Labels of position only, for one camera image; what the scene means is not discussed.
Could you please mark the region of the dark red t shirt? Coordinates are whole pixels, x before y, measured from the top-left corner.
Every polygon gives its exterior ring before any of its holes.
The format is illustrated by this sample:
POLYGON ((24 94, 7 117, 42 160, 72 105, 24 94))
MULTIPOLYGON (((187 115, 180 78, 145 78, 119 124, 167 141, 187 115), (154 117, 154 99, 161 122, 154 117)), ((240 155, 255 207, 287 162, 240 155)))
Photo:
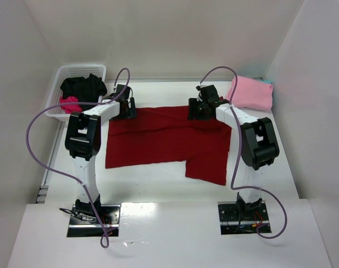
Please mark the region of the dark red t shirt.
POLYGON ((189 108, 139 108, 109 123, 105 167, 185 162, 185 176, 226 185, 231 128, 215 119, 188 120, 189 108))

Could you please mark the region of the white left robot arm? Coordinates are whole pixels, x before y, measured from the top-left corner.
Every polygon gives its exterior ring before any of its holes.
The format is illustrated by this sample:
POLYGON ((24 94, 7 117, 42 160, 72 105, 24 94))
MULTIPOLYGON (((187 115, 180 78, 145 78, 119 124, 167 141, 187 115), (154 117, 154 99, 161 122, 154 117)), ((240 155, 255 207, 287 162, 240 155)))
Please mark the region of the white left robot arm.
POLYGON ((75 165, 78 193, 75 215, 95 218, 102 209, 96 183, 96 156, 101 148, 101 128, 114 119, 136 117, 133 91, 128 85, 118 84, 114 92, 100 104, 69 117, 65 148, 75 165))

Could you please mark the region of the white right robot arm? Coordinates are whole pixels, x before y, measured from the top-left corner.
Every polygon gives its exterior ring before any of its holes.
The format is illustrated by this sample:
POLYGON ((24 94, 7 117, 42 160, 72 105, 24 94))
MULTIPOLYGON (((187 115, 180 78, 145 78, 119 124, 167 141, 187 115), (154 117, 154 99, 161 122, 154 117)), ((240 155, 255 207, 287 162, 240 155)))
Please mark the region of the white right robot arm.
POLYGON ((237 191, 236 207, 241 218, 255 213, 262 204, 262 172, 279 156, 271 119, 257 118, 218 95, 214 85, 196 86, 198 96, 189 99, 189 120, 216 119, 238 133, 238 154, 230 188, 237 191))

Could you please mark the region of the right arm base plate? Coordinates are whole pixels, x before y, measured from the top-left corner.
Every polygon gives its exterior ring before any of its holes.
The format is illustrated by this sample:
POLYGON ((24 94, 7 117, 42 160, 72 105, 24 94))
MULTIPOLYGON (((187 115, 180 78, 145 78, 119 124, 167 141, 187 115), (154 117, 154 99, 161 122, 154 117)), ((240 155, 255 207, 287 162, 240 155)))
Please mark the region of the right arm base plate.
POLYGON ((256 233, 271 233, 270 221, 266 204, 249 214, 240 213, 235 202, 218 202, 218 214, 221 235, 245 235, 256 233))

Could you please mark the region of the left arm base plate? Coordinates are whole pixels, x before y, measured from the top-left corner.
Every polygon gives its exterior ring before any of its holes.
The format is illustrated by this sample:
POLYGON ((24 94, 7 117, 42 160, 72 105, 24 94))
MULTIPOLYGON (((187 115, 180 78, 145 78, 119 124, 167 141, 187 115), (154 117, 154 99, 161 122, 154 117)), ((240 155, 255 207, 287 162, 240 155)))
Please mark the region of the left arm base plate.
MULTIPOLYGON (((67 237, 101 237, 103 230, 100 221, 92 214, 84 214, 72 209, 60 208, 70 215, 67 237)), ((118 237, 121 205, 105 205, 99 212, 100 220, 110 237, 118 237)))

